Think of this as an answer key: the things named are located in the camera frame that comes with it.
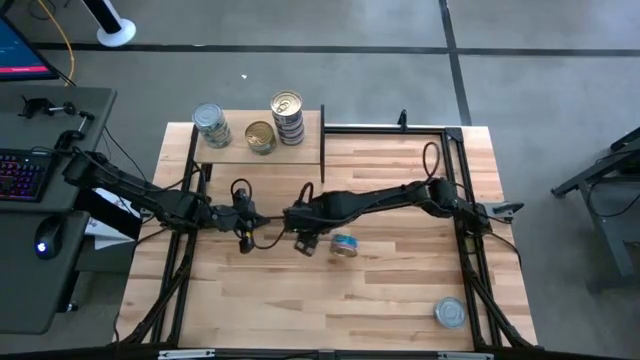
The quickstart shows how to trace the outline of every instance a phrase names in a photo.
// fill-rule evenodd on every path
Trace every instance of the monitor screen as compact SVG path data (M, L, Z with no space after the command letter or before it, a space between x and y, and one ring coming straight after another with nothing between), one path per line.
M0 16L0 81L57 79L51 65Z

